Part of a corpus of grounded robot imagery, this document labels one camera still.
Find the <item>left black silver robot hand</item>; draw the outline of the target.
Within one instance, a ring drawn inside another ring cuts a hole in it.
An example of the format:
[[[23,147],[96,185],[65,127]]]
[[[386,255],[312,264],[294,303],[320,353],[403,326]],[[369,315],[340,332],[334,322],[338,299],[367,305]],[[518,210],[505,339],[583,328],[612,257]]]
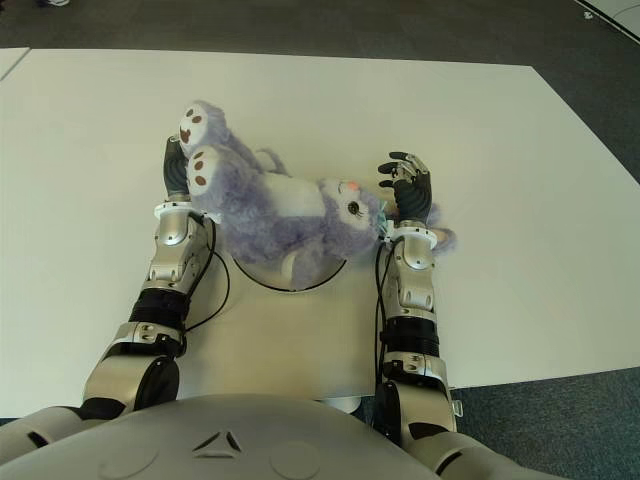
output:
[[[163,160],[163,180],[168,198],[189,201],[187,186],[186,159],[177,136],[170,136],[165,145]]]

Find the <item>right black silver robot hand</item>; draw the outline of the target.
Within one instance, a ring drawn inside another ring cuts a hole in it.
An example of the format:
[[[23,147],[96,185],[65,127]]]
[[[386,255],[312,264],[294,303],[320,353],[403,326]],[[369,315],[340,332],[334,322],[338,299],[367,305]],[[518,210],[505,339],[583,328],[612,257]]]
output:
[[[379,186],[393,190],[396,218],[425,223],[433,199],[430,170],[414,154],[392,151],[388,156],[390,160],[378,166],[378,172],[387,175]]]

